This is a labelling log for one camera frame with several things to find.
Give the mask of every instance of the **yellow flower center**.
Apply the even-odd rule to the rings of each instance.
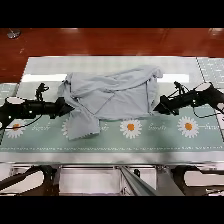
[[[134,131],[135,126],[133,124],[128,124],[128,130],[129,131]]]
[[[19,128],[18,127],[20,127],[20,125],[19,124],[14,124],[13,126],[13,131],[17,131]]]
[[[192,130],[192,124],[190,124],[190,123],[186,123],[185,124],[185,128],[188,130],[188,131],[190,131],[190,130]]]

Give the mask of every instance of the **garment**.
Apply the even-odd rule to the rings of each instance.
[[[100,133],[99,120],[149,116],[157,93],[155,66],[140,66],[106,76],[74,72],[58,88],[58,96],[75,108],[70,112],[68,138]]]

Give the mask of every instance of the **wooden floor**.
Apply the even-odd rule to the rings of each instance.
[[[224,57],[223,28],[0,28],[0,82],[19,82],[28,57],[158,55]]]

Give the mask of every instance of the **daisy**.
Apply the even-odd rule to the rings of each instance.
[[[182,135],[188,138],[194,138],[199,133],[197,122],[190,117],[182,117],[179,120],[177,127],[179,128],[179,131],[182,131]]]
[[[10,125],[7,127],[7,128],[13,128],[13,129],[5,129],[6,135],[8,136],[8,138],[17,138],[20,135],[22,135],[23,131],[26,130],[26,127],[21,127],[21,126],[24,126],[25,124],[26,122],[24,120],[20,120],[20,119],[13,120],[10,123]]]
[[[63,135],[65,135],[66,138],[68,138],[68,119],[66,119],[62,124],[61,131],[63,132]]]
[[[125,135],[126,138],[132,139],[141,134],[141,126],[142,125],[138,120],[122,121],[120,131],[123,131],[123,135]]]

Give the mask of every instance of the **robotic arm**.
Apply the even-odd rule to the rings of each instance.
[[[193,90],[185,92],[184,87],[174,82],[179,95],[161,96],[160,103],[154,111],[166,115],[179,115],[179,109],[191,106],[198,107],[209,104],[212,108],[224,114],[224,94],[215,89],[212,83],[202,83]],[[5,103],[0,107],[0,130],[6,129],[14,119],[34,119],[37,115],[49,115],[55,119],[69,113],[74,108],[65,103],[63,97],[59,97],[55,103],[43,101],[42,92],[48,87],[41,83],[36,90],[36,100],[27,100],[19,97],[7,97]]]

